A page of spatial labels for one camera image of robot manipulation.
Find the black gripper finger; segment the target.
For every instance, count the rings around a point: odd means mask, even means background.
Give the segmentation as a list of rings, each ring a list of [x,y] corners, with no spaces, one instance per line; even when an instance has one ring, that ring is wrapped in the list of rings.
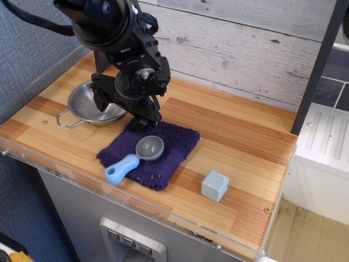
[[[142,116],[137,116],[134,117],[128,125],[128,129],[132,132],[140,132],[146,127],[155,128],[156,122]]]
[[[95,84],[91,84],[91,89],[93,91],[93,99],[97,109],[100,112],[104,112],[108,105],[112,103],[111,98]]]

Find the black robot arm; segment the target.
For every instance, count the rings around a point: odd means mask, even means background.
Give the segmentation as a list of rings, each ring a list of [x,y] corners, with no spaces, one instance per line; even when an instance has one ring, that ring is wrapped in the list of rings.
[[[115,77],[94,73],[91,89],[96,107],[116,104],[133,115],[130,130],[161,122],[158,96],[171,80],[169,62],[158,50],[156,18],[141,11],[137,1],[55,1],[72,21],[82,45],[105,56],[119,72]]]

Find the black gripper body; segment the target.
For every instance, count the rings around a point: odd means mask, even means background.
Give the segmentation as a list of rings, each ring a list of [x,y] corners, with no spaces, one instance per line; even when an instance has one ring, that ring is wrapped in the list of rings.
[[[112,65],[119,72],[115,77],[95,73],[92,84],[101,88],[122,109],[134,117],[161,121],[157,96],[163,96],[171,79],[166,57],[158,50],[154,34],[157,27],[133,27],[108,31],[94,29],[90,33],[93,51],[109,52]]]

